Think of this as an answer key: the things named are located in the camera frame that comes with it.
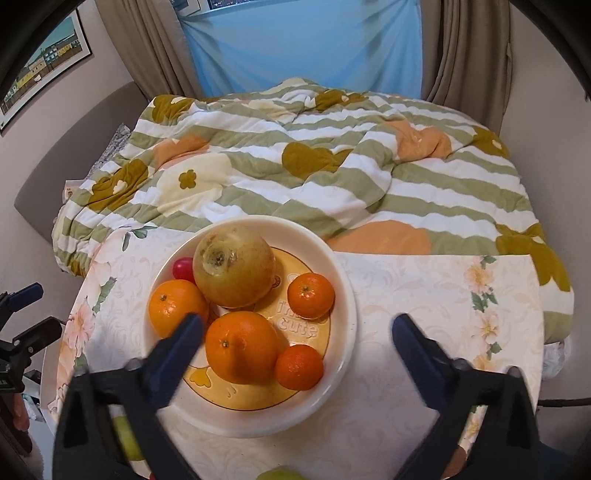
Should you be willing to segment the person left hand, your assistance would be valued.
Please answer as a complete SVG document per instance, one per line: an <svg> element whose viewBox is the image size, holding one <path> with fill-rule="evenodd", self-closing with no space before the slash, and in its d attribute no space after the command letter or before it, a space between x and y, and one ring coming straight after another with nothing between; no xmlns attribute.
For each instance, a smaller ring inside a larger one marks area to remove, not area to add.
<svg viewBox="0 0 591 480"><path fill-rule="evenodd" d="M21 394L15 394L11 407L14 427L18 431L27 432L30 426L30 419Z"/></svg>

